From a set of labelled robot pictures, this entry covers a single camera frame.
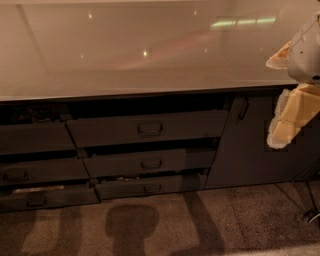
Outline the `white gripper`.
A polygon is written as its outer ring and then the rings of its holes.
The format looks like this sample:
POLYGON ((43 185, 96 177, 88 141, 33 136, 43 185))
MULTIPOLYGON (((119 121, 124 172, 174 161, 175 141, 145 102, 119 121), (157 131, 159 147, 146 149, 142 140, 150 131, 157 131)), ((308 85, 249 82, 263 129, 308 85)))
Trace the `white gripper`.
POLYGON ((266 62, 275 70, 286 70, 298 81, 294 90, 284 89, 278 98, 267 136, 267 144, 282 149, 320 112, 320 13, 312 15, 266 62))

